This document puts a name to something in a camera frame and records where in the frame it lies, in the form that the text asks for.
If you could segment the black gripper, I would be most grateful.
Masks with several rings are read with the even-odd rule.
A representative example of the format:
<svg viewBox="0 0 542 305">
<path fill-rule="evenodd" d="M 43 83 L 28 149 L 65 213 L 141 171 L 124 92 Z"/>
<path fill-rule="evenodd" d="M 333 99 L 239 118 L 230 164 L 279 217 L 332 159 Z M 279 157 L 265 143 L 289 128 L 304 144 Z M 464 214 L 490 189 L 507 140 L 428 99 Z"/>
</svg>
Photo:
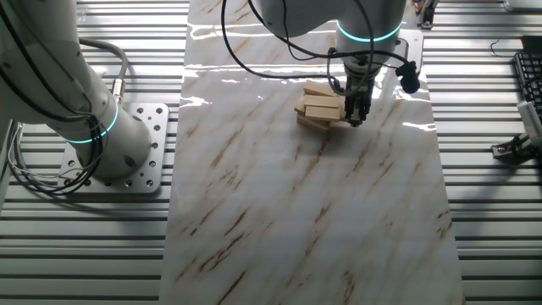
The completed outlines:
<svg viewBox="0 0 542 305">
<path fill-rule="evenodd" d="M 347 79 L 346 90 L 354 90 L 360 79 Z M 374 79 L 366 80 L 361 88 L 349 97 L 345 97 L 345 119 L 351 124 L 359 127 L 367 119 L 372 101 Z"/>
</svg>

